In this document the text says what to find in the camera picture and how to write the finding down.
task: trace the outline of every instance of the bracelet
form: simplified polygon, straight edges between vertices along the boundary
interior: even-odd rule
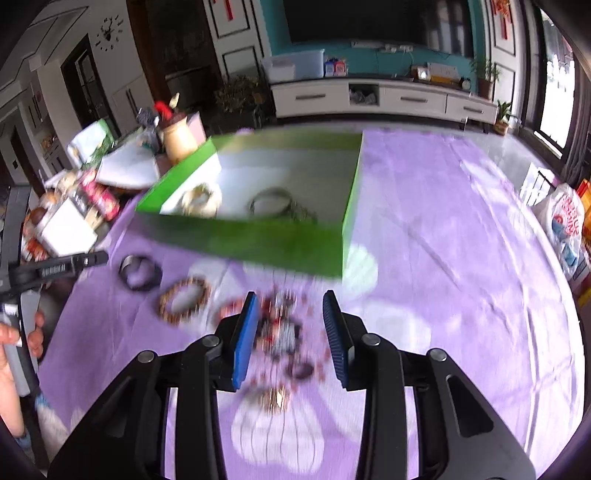
[[[316,222],[316,214],[309,211],[305,207],[302,207],[302,205],[299,205],[293,199],[291,193],[281,187],[271,187],[270,189],[262,190],[261,192],[257,193],[248,205],[248,211],[250,212],[251,216],[255,216],[255,204],[259,200],[265,198],[283,199],[287,200],[288,202],[286,207],[282,208],[281,210],[275,213],[269,214],[269,218],[286,217],[292,219],[295,222],[301,222],[303,220],[311,220],[314,223]]]
[[[181,207],[187,216],[213,218],[222,204],[222,191],[215,184],[200,183],[183,194]]]
[[[130,284],[129,275],[137,272],[142,263],[149,265],[151,274],[148,275],[148,278],[145,281],[138,285]],[[160,266],[151,258],[143,255],[128,255],[123,259],[121,266],[119,267],[119,278],[131,291],[150,291],[157,288],[160,285],[160,282],[162,282],[162,268],[160,268]]]
[[[189,307],[186,310],[178,313],[172,313],[167,308],[168,302],[181,290],[181,288],[185,288],[189,285],[197,285],[201,288],[201,295],[195,302],[195,305]],[[209,301],[209,296],[211,294],[211,287],[209,283],[200,277],[189,277],[181,280],[180,282],[176,283],[169,289],[166,293],[160,295],[159,301],[159,309],[158,314],[160,317],[165,320],[166,322],[172,325],[178,325],[180,322],[189,319],[192,315],[197,313],[205,304]]]

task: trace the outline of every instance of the potted plant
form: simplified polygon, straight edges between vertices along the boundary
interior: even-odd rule
[[[472,70],[478,77],[478,95],[492,100],[492,86],[501,76],[499,67],[491,59],[472,60]]]
[[[509,130],[509,119],[511,118],[511,102],[496,101],[498,110],[496,112],[495,132],[499,135],[506,135]]]
[[[215,97],[221,110],[218,126],[222,132],[259,127],[260,105],[266,101],[259,80],[236,76],[216,91]]]

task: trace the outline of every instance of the drawer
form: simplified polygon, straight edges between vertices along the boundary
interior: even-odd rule
[[[272,88],[277,117],[342,113],[349,107],[346,82],[310,82]]]
[[[447,95],[423,90],[384,87],[381,105],[384,113],[403,115],[445,116]]]
[[[494,124],[496,122],[496,105],[449,95],[447,98],[447,116],[450,117],[450,120],[465,121],[470,118],[479,122]]]

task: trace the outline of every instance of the cabinet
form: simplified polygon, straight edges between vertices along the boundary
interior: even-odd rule
[[[154,105],[152,92],[143,74],[117,90],[112,98],[121,135],[137,128],[135,117],[139,108],[150,108]]]

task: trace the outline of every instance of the teal wall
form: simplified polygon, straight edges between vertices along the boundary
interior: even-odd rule
[[[476,56],[485,54],[484,20],[480,0],[468,0],[472,20],[472,37]],[[372,48],[352,48],[350,42],[305,43],[294,45],[285,19],[282,0],[261,0],[267,26],[271,53],[279,55],[294,51],[323,48],[329,57],[347,60],[351,73],[383,73],[404,75],[412,64],[425,65],[427,62],[443,63],[457,67],[460,76],[472,78],[472,89],[476,91],[476,76],[470,68],[470,59],[449,55],[427,48],[415,47],[413,56],[408,53],[380,53]]]

